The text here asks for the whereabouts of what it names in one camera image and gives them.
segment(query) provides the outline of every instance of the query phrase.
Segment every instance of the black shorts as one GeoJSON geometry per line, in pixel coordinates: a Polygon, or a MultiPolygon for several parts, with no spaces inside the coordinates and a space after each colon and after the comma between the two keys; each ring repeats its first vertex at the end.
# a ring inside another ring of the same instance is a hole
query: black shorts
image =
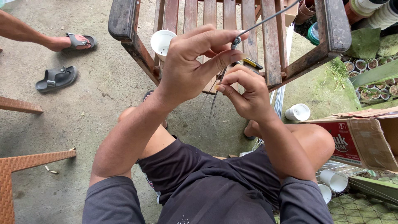
{"type": "Polygon", "coordinates": [[[233,169],[261,191],[279,210],[278,195],[281,183],[272,168],[264,145],[242,157],[217,159],[194,146],[176,139],[156,154],[137,161],[148,183],[158,195],[158,203],[164,205],[189,174],[204,168],[233,169]]]}

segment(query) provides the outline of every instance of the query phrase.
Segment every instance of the hand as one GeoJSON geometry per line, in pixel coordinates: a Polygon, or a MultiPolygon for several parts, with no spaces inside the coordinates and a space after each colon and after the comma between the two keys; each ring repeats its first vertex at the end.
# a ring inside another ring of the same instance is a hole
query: hand
{"type": "Polygon", "coordinates": [[[258,123],[275,119],[276,113],[269,103],[269,93],[264,78],[243,65],[231,68],[224,75],[221,84],[216,86],[216,90],[226,95],[238,114],[246,119],[258,123]],[[245,88],[242,95],[231,86],[236,82],[245,88]]]}
{"type": "Polygon", "coordinates": [[[170,110],[197,97],[219,71],[247,57],[241,51],[230,49],[230,43],[239,33],[238,30],[216,30],[209,24],[174,37],[164,63],[162,81],[154,95],[170,110]],[[200,55],[211,59],[201,64],[196,60],[200,55]]]}

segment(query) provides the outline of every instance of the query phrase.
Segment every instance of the person's foot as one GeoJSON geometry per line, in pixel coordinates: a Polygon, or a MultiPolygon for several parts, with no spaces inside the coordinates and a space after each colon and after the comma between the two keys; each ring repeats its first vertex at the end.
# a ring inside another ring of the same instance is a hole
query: person's foot
{"type": "MultiPolygon", "coordinates": [[[[144,101],[145,101],[150,95],[152,95],[152,93],[153,93],[153,92],[150,92],[149,95],[145,97],[144,101]]],[[[166,119],[162,122],[162,125],[163,125],[164,128],[167,128],[167,121],[166,121],[166,119]]]]}
{"type": "MultiPolygon", "coordinates": [[[[89,44],[90,40],[88,40],[84,36],[75,34],[75,37],[78,41],[87,40],[87,44],[77,46],[77,50],[87,49],[91,47],[91,45],[89,44]]],[[[61,51],[64,48],[70,47],[71,45],[72,42],[70,41],[69,37],[49,37],[49,42],[47,43],[46,47],[52,51],[61,51]]]]}
{"type": "Polygon", "coordinates": [[[258,123],[253,120],[249,121],[248,125],[245,128],[244,133],[245,133],[246,137],[255,136],[255,137],[261,138],[260,127],[259,127],[258,123]]]}

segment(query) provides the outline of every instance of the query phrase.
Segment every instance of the fingernail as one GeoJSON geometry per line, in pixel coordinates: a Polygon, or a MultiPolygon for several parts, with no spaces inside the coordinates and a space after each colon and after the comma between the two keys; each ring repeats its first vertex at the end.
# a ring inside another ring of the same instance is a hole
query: fingernail
{"type": "Polygon", "coordinates": [[[220,85],[216,85],[215,89],[219,92],[223,92],[225,90],[225,87],[220,86],[220,85]]]}
{"type": "Polygon", "coordinates": [[[248,55],[245,54],[245,53],[238,53],[238,54],[234,54],[234,55],[231,56],[231,61],[232,62],[237,62],[237,61],[243,60],[243,59],[245,59],[247,57],[248,57],[248,55]]]}

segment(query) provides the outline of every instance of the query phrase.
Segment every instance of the wicker chair leg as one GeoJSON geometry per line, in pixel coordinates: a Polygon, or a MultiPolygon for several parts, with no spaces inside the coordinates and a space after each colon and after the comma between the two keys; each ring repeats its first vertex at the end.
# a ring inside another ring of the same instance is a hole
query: wicker chair leg
{"type": "Polygon", "coordinates": [[[0,223],[14,224],[14,204],[12,200],[11,173],[75,157],[76,151],[61,151],[24,155],[0,159],[0,223]]]}
{"type": "Polygon", "coordinates": [[[0,109],[3,110],[13,110],[31,114],[41,114],[43,110],[38,104],[32,104],[29,102],[14,100],[6,97],[0,96],[0,109]]]}

